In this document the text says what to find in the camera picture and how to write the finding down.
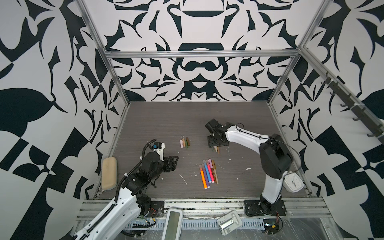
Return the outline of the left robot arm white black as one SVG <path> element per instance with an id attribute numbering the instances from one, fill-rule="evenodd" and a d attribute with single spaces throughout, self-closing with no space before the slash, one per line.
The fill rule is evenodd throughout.
<path id="1" fill-rule="evenodd" d="M 145 192 L 162 173 L 176 170 L 178 156 L 162 157 L 150 152 L 138 167 L 122 178 L 115 197 L 85 227 L 75 233 L 73 240 L 113 240 L 128 224 L 140 215 L 147 214 L 151 198 Z"/>

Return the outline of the pink cap brown pen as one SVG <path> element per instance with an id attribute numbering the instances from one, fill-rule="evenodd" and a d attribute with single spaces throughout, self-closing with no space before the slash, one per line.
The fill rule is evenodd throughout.
<path id="1" fill-rule="evenodd" d="M 209 159 L 209 164 L 210 164 L 210 168 L 211 168 L 211 172 L 212 172 L 212 176 L 213 176 L 213 182 L 218 184 L 219 182 L 218 182 L 218 178 L 217 178 L 217 173 L 216 173 L 214 161 L 212 159 Z"/>

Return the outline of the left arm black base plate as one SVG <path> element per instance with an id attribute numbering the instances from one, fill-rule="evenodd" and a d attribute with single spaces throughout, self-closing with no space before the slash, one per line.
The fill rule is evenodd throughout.
<path id="1" fill-rule="evenodd" d="M 146 218 L 161 217 L 164 214 L 164 201 L 151 201 L 142 209 L 142 215 Z"/>

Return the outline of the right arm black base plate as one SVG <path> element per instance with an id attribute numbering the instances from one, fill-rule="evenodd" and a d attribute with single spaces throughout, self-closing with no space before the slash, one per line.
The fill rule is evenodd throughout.
<path id="1" fill-rule="evenodd" d="M 248 217 L 256 216 L 286 216 L 286 206 L 282 198 L 274 204 L 269 203 L 264 198 L 260 200 L 245 200 L 245 214 Z"/>

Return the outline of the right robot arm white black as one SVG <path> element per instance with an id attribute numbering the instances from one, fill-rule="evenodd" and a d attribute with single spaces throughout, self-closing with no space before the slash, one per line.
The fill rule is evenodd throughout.
<path id="1" fill-rule="evenodd" d="M 281 136 L 261 135 L 244 130 L 232 123 L 220 124 L 212 119 L 206 125 L 209 131 L 208 146 L 226 147 L 236 143 L 260 155 L 261 165 L 266 174 L 265 186 L 261 201 L 269 205 L 275 204 L 281 198 L 285 177 L 293 163 L 293 157 Z"/>

